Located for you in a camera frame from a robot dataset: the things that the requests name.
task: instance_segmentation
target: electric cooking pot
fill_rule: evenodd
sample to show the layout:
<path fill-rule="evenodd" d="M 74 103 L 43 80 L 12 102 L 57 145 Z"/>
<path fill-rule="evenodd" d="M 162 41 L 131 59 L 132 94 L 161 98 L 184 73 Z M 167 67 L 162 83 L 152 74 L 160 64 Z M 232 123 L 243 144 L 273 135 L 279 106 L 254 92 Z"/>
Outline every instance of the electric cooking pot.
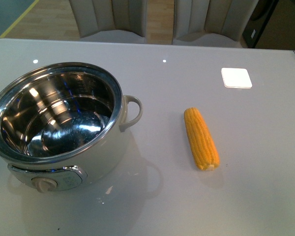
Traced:
<path fill-rule="evenodd" d="M 139 111 L 127 120 L 128 103 Z M 0 93 L 0 156 L 39 192 L 92 183 L 121 160 L 142 116 L 108 71 L 81 62 L 31 71 Z"/>

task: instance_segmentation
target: stainless steel inner pot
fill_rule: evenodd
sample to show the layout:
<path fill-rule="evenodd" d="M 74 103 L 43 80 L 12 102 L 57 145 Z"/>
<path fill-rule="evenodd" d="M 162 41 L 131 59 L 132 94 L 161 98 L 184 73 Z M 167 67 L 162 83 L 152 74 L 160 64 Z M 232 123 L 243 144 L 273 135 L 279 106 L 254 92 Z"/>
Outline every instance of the stainless steel inner pot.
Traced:
<path fill-rule="evenodd" d="M 120 115 L 122 92 L 106 70 L 79 62 L 34 70 L 0 93 L 0 155 L 59 162 L 100 140 Z"/>

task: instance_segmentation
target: white square coaster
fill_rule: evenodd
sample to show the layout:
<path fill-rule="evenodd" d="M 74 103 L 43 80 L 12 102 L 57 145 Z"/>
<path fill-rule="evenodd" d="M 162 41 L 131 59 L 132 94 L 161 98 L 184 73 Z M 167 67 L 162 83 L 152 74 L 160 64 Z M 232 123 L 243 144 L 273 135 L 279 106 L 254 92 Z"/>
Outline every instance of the white square coaster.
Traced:
<path fill-rule="evenodd" d="M 252 83 L 246 69 L 222 68 L 222 77 L 225 87 L 250 89 Z"/>

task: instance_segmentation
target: wooden floor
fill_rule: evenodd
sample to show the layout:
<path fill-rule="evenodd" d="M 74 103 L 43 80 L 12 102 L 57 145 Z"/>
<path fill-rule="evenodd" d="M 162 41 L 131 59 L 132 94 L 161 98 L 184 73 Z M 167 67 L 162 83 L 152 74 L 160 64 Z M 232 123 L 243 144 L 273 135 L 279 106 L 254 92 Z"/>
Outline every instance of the wooden floor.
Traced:
<path fill-rule="evenodd" d="M 147 43 L 170 44 L 174 0 L 148 0 Z M 79 40 L 68 0 L 39 0 L 5 38 Z"/>

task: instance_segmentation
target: pot rim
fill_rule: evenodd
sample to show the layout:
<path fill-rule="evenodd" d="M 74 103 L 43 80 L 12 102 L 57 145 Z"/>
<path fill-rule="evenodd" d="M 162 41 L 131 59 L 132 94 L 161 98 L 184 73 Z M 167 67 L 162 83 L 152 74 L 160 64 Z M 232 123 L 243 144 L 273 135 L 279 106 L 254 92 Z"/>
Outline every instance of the pot rim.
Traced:
<path fill-rule="evenodd" d="M 24 86 L 29 85 L 33 81 L 39 80 L 41 77 L 43 77 L 43 75 L 46 75 L 46 74 L 56 74 L 56 73 L 59 73 L 60 71 L 64 72 L 63 70 L 65 70 L 65 72 L 69 72 L 70 71 L 69 68 L 75 68 L 75 70 L 72 70 L 72 72 L 73 71 L 83 72 L 86 74 L 92 74 L 91 72 L 93 73 L 96 72 L 97 77 L 101 79 L 102 82 L 108 85 L 108 87 L 111 89 L 114 96 L 114 109 L 112 111 L 112 115 L 106 127 L 94 139 L 92 139 L 88 143 L 72 151 L 64 152 L 64 153 L 53 155 L 53 156 L 46 156 L 46 157 L 31 156 L 31 155 L 22 154 L 13 150 L 4 141 L 1 135 L 1 123 L 2 123 L 1 117 L 9 101 L 13 100 L 13 97 L 17 96 L 20 93 L 20 90 L 17 90 L 17 88 L 22 89 L 24 88 Z M 89 148 L 91 148 L 92 146 L 100 142 L 114 127 L 114 125 L 116 124 L 116 122 L 118 121 L 120 117 L 122 109 L 123 109 L 122 91 L 118 81 L 110 72 L 108 72 L 107 70 L 99 66 L 89 64 L 89 63 L 84 63 L 84 62 L 61 62 L 61 63 L 46 65 L 38 69 L 32 70 L 22 75 L 18 79 L 14 80 L 12 83 L 10 83 L 0 92 L 0 156 L 13 163 L 19 163 L 19 164 L 51 164 L 51 163 L 57 163 L 63 160 L 70 159 L 88 150 Z"/>

